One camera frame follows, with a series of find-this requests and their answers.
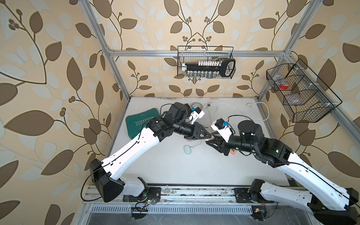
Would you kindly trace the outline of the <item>mint earbud case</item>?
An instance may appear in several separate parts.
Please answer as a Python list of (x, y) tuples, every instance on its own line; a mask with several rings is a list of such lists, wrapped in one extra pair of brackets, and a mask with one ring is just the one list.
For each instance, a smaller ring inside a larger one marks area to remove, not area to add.
[(184, 152), (185, 152), (185, 154), (190, 155), (192, 153), (191, 147), (188, 145), (185, 145)]

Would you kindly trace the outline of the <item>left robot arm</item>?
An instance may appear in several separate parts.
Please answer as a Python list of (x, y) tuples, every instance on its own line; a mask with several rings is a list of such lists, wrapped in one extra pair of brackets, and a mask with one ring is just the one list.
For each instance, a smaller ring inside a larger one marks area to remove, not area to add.
[(95, 159), (89, 167), (92, 180), (100, 199), (105, 203), (119, 195), (144, 198), (149, 193), (149, 186), (143, 178), (126, 178), (123, 173), (141, 155), (153, 146), (159, 144), (173, 133), (182, 135), (187, 140), (210, 139), (209, 133), (203, 125), (197, 122), (205, 112), (197, 107), (176, 102), (163, 114), (152, 117), (142, 126), (139, 134), (116, 153), (104, 158)]

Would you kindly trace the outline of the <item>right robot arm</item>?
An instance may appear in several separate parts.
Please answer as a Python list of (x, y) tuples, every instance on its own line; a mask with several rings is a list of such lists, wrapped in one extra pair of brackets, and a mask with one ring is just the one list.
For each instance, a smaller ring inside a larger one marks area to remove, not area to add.
[(305, 188), (299, 191), (255, 179), (247, 192), (252, 201), (283, 203), (313, 215), (324, 225), (357, 223), (359, 214), (354, 205), (358, 203), (359, 193), (322, 176), (280, 140), (266, 138), (259, 124), (250, 120), (241, 121), (238, 136), (232, 133), (223, 119), (213, 122), (211, 127), (218, 135), (207, 144), (218, 152), (226, 156), (231, 150), (249, 152), (257, 160), (289, 175)]

